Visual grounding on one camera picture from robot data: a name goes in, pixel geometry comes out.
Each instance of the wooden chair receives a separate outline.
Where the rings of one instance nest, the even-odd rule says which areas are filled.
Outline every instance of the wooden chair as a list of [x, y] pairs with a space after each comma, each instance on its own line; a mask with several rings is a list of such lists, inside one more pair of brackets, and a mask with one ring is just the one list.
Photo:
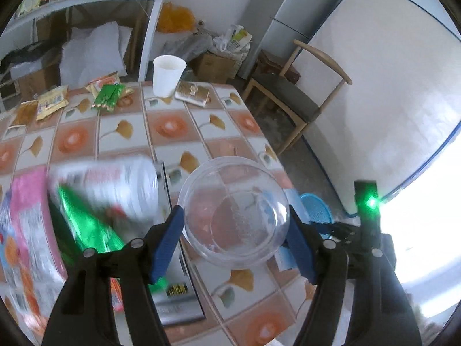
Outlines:
[[[285, 66], [280, 71], [280, 74], [254, 75], [242, 95], [242, 99], [245, 101], [250, 95], [253, 87], [256, 87], [267, 97], [261, 101], [255, 112], [255, 116], [261, 112], [267, 101], [270, 99], [280, 108], [282, 108], [296, 124], [294, 131], [290, 134], [285, 143], [282, 144], [282, 146], [278, 149], [277, 155], [281, 154], [285, 149], [290, 148], [297, 142], [309, 124], [315, 121], [315, 119], [324, 111], [326, 106], [333, 100], [344, 83], [349, 85], [352, 84], [352, 80], [349, 78], [346, 72], [341, 69], [341, 66], [339, 66], [338, 63], [329, 55], [308, 44], [302, 43], [299, 40], [294, 40], [294, 43], [297, 45], [297, 47]], [[298, 87], [296, 87], [293, 83], [290, 83], [285, 78], [287, 70], [290, 68], [299, 52], [303, 49], [307, 50], [309, 53], [312, 53], [330, 69], [338, 73], [342, 78], [335, 89], [331, 91], [331, 94], [328, 95], [328, 97], [320, 106], [318, 106], [303, 91], [301, 91]]]

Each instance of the green led light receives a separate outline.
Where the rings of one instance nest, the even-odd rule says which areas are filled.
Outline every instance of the green led light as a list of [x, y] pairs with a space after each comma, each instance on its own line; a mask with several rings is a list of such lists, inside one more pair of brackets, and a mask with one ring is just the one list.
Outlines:
[[366, 205], [371, 209], [375, 209], [378, 207], [379, 201], [374, 196], [370, 196], [368, 200], [366, 201]]

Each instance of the tablecloth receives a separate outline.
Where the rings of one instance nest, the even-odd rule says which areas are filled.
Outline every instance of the tablecloth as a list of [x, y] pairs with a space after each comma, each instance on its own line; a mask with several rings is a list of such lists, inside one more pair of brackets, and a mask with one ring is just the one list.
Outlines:
[[[14, 177], [38, 165], [140, 153], [164, 162], [172, 204], [196, 167], [228, 155], [260, 162], [287, 195], [296, 198], [282, 164], [238, 92], [228, 85], [198, 84], [210, 90], [205, 108], [155, 98], [151, 83], [136, 82], [127, 84], [134, 92], [119, 100], [112, 114], [91, 109], [93, 96], [85, 89], [70, 91], [66, 108], [28, 127], [7, 129], [14, 111], [1, 114], [1, 196]], [[166, 202], [160, 201], [165, 216]], [[265, 345], [297, 317], [305, 317], [314, 288], [296, 269], [280, 272], [272, 258], [251, 269], [231, 271], [203, 260], [185, 240], [182, 243], [206, 320], [167, 327], [172, 344]]]

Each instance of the refrigerator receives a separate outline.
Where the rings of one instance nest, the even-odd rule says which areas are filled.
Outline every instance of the refrigerator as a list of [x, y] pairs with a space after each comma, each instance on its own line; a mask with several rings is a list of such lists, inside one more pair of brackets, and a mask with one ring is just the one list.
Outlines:
[[239, 24], [252, 34], [238, 75], [247, 79], [261, 50], [290, 57], [294, 39], [307, 43], [339, 0], [250, 0]]

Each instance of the blue plastic basket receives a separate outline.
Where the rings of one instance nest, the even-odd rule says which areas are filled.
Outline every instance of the blue plastic basket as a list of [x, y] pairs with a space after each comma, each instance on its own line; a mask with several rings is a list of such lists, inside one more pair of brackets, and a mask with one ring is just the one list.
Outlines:
[[[301, 203], [307, 210], [313, 222], [319, 224], [332, 224], [334, 223], [333, 215], [325, 202], [314, 194], [301, 195]], [[329, 238], [329, 234], [322, 234], [323, 238]]]

